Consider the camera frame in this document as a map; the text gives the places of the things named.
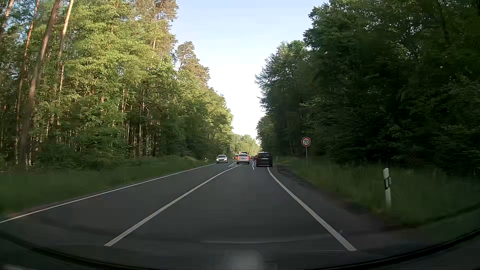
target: roadside grass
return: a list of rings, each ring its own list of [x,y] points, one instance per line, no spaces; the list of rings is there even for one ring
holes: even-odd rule
[[[206,165],[189,157],[136,160],[132,166],[96,170],[33,169],[0,172],[0,214],[62,201]]]
[[[309,160],[308,166],[305,159],[298,158],[282,158],[279,162],[313,185],[395,224],[425,224],[480,204],[480,183],[476,179],[434,169],[390,167],[392,208],[387,210],[381,164],[340,166],[323,158]]]

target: sky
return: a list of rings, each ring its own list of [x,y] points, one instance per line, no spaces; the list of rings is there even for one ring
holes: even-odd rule
[[[172,33],[178,44],[191,41],[200,64],[210,69],[208,84],[225,97],[233,132],[257,137],[264,116],[255,84],[265,59],[282,41],[303,39],[308,14],[322,0],[177,0]]]

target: white car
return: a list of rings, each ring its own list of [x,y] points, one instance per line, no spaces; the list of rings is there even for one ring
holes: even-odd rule
[[[250,157],[248,156],[248,154],[239,154],[239,156],[237,157],[237,164],[240,164],[240,163],[247,163],[247,164],[250,164]]]
[[[218,163],[228,163],[228,159],[226,155],[218,155],[216,158],[216,162]]]

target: red circle sign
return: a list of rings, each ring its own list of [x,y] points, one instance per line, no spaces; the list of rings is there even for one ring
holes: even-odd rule
[[[308,137],[303,137],[301,139],[301,145],[303,145],[305,147],[309,146],[310,143],[312,143],[312,140],[310,140],[310,138],[308,138]]]

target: road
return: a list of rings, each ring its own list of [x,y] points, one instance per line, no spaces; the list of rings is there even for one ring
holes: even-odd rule
[[[231,161],[3,221],[0,231],[77,257],[155,269],[311,269],[425,244],[383,232],[370,215],[275,166]]]

